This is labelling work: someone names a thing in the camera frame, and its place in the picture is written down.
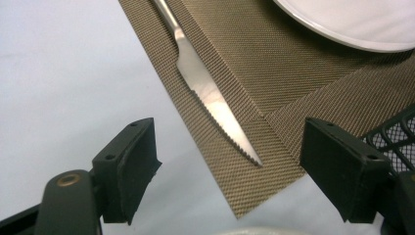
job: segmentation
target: knife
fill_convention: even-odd
[[[154,0],[154,3],[177,43],[179,58],[176,65],[187,85],[238,151],[254,165],[262,165],[253,145],[167,3],[164,0]]]

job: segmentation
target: serrated knife blade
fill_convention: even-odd
[[[241,154],[253,164],[262,165],[253,145],[167,3],[164,0],[154,0],[154,3],[177,43],[179,49],[177,67],[187,85],[196,93],[209,114]]]

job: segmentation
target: white background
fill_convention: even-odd
[[[0,220],[39,204],[55,175],[89,170],[127,124],[149,117],[163,165],[132,225],[104,224],[104,234],[379,234],[379,215],[343,223],[308,176],[237,220],[116,0],[0,2]]]

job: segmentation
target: white plate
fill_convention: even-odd
[[[415,0],[274,0],[315,32],[373,52],[415,48]]]
[[[297,231],[292,231],[292,230],[269,228],[269,227],[248,227],[248,228],[240,228],[237,230],[231,230],[231,231],[227,231],[223,233],[217,233],[215,235],[307,235],[307,234],[297,232]]]

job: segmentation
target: woven placemat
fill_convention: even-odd
[[[287,107],[295,102],[327,85],[347,83],[350,79],[345,78],[366,68],[376,71],[396,66],[397,59],[388,61],[390,55],[350,49],[311,32],[271,0],[168,0],[258,151],[263,162],[258,168],[220,134],[186,86],[175,65],[175,42],[152,2],[119,1],[237,217],[304,175],[295,147],[285,137],[291,135],[290,130],[278,132],[279,124],[291,124],[290,119],[280,122],[289,115],[279,111],[285,109],[288,114]],[[404,61],[408,55],[393,57]],[[376,79],[370,74],[364,77]],[[393,110],[405,104],[399,99],[394,103],[397,108]],[[310,105],[324,106],[318,101]]]

